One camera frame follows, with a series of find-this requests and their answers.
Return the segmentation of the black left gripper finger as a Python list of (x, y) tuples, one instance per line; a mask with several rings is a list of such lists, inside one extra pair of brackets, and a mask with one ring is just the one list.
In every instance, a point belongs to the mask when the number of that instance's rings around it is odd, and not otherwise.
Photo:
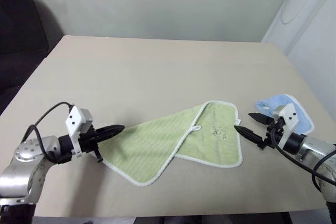
[(108, 126), (96, 129), (96, 134), (99, 137), (103, 137), (103, 136), (104, 137), (114, 137), (118, 135), (119, 133), (121, 133), (124, 129), (125, 129), (124, 125), (118, 125), (118, 124), (108, 125)]
[(100, 128), (96, 129), (97, 134), (97, 143), (103, 142), (105, 140), (108, 140), (110, 138), (113, 138), (114, 136), (118, 135), (124, 130), (124, 128)]

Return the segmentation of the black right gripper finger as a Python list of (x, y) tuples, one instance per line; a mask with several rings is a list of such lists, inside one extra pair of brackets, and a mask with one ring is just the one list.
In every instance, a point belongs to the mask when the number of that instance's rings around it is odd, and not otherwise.
[(263, 143), (263, 138), (255, 134), (252, 130), (239, 125), (235, 125), (234, 128), (242, 137), (255, 143), (257, 146), (260, 146)]
[(263, 125), (271, 124), (271, 117), (264, 115), (262, 113), (249, 113), (251, 118), (253, 118), (256, 122), (261, 123)]

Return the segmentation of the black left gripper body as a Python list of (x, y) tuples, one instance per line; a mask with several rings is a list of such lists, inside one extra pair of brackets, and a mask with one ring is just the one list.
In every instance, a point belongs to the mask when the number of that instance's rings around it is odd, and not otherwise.
[(101, 133), (103, 133), (101, 129), (95, 129), (94, 127), (90, 127), (86, 133), (81, 133), (79, 135), (79, 144), (81, 151), (83, 153), (94, 152), (98, 163), (103, 161), (98, 147)]

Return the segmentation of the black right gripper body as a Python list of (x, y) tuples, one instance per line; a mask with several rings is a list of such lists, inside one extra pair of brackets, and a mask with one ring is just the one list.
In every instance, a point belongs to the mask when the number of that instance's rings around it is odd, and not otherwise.
[(271, 130), (275, 129), (275, 142), (278, 144), (282, 138), (283, 135), (283, 126), (285, 125), (284, 119), (280, 118), (277, 122), (275, 122), (272, 118), (266, 118), (262, 119), (262, 124), (267, 125), (267, 132), (266, 132), (266, 138), (264, 140), (261, 140), (261, 143), (257, 144), (257, 146), (260, 149), (264, 149), (266, 146), (275, 148), (271, 141)]

